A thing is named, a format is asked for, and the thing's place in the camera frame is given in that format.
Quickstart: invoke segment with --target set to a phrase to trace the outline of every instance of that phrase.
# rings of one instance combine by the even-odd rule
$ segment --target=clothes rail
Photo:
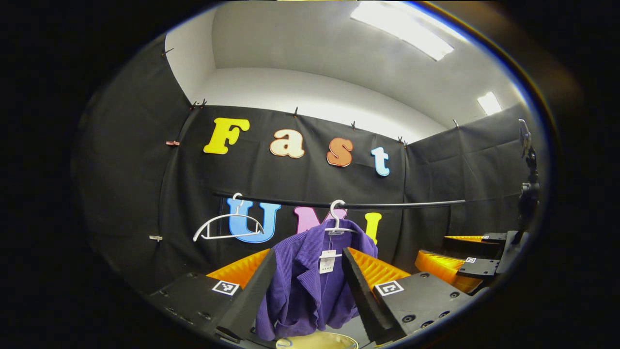
[[[214,192],[214,196],[219,197],[233,197],[233,193]],[[286,206],[304,206],[304,207],[320,207],[328,209],[331,202],[309,202],[309,201],[294,201],[294,200],[274,200],[264,199],[259,197],[242,196],[242,200],[247,201],[259,201],[266,204],[280,204]],[[426,207],[445,207],[458,204],[464,204],[465,200],[454,201],[438,201],[438,202],[415,202],[411,204],[343,204],[338,205],[341,209],[383,209],[383,210],[403,210],[403,209],[419,209]]]

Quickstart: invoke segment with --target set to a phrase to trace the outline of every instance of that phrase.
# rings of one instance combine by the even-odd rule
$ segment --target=ceiling light
[[[497,98],[493,92],[489,92],[478,98],[478,104],[480,104],[480,107],[484,109],[487,116],[502,111],[502,107],[500,107],[500,103],[497,101]]]
[[[434,60],[441,60],[454,48],[437,35],[414,22],[411,15],[389,4],[363,1],[351,18],[372,25],[417,47]]]
[[[459,34],[456,30],[452,29],[450,26],[446,25],[445,23],[443,23],[442,21],[434,18],[433,16],[431,16],[430,14],[426,13],[425,11],[421,10],[420,8],[418,8],[417,6],[411,4],[410,2],[405,2],[405,1],[390,1],[389,2],[390,5],[392,5],[393,7],[399,8],[402,11],[408,12],[411,16],[421,20],[424,23],[428,23],[434,27],[436,27],[437,29],[440,29],[441,31],[450,34],[450,36],[462,41],[462,42],[469,42],[468,39],[465,39],[465,37],[463,37],[461,34]]]

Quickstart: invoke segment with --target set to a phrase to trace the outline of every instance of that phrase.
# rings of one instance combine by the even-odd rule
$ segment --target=clothing tag
[[[321,257],[335,256],[336,250],[326,250],[321,253]],[[319,274],[330,273],[334,270],[334,262],[336,257],[321,258],[319,263]]]

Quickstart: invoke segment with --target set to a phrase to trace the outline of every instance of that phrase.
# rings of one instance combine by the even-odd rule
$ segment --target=blue letter u
[[[233,200],[227,199],[226,203],[231,209],[231,214],[237,211],[237,206],[241,204],[242,200]],[[252,201],[243,200],[243,204],[239,207],[239,214],[247,215],[247,211],[252,207],[254,203]],[[273,233],[275,232],[275,214],[276,211],[279,210],[282,205],[278,204],[266,204],[263,202],[259,203],[260,208],[263,209],[263,229],[265,230],[264,234],[256,234],[256,235],[248,235],[244,237],[237,237],[239,240],[243,242],[250,243],[261,243],[265,242],[273,237]],[[228,226],[231,230],[231,234],[233,235],[242,235],[242,234],[250,234],[253,233],[254,230],[247,229],[247,218],[232,216],[229,217]]]

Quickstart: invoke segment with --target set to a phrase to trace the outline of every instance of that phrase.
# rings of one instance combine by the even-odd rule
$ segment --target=letter f
[[[225,144],[226,140],[228,139],[228,143],[233,145],[239,139],[239,134],[241,133],[239,129],[242,131],[250,129],[250,122],[246,119],[225,119],[219,117],[213,122],[215,122],[215,129],[213,130],[211,141],[203,149],[205,153],[226,154],[228,152],[228,147]]]

